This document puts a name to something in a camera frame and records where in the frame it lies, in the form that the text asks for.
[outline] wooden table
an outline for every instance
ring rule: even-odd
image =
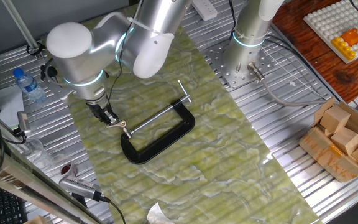
[[[303,18],[338,0],[294,0],[282,6],[273,23],[346,103],[358,97],[358,59],[345,64]]]

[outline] orange object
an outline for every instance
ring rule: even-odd
[[[341,37],[343,38],[343,41],[351,47],[358,43],[358,33],[356,28],[346,31]]]
[[[353,51],[342,38],[335,37],[331,43],[346,59],[352,60],[356,57],[356,52]]]

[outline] mounting plate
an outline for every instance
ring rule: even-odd
[[[220,44],[214,45],[208,50],[205,51],[207,57],[211,59],[211,67],[212,69],[216,69],[223,78],[233,88],[238,88],[243,84],[255,79],[255,76],[252,73],[248,74],[230,74],[227,72],[224,64],[222,63],[222,52],[229,41],[221,42]],[[274,63],[272,63],[269,58],[263,53],[263,51],[259,51],[259,70],[265,74],[269,71],[273,70]]]

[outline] water bottle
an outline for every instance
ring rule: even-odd
[[[13,70],[13,75],[16,77],[16,84],[22,89],[31,101],[34,103],[42,103],[47,99],[47,96],[41,86],[38,86],[37,81],[28,73],[24,73],[21,68]]]
[[[19,149],[21,154],[42,172],[47,173],[53,167],[53,158],[38,139],[27,139],[24,144],[19,145]]]

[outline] paper sheet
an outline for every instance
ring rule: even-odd
[[[158,203],[150,208],[149,214],[147,214],[147,221],[149,221],[149,224],[174,224],[162,213]]]
[[[24,111],[22,90],[14,85],[0,90],[0,119],[9,127],[17,126],[17,112]]]

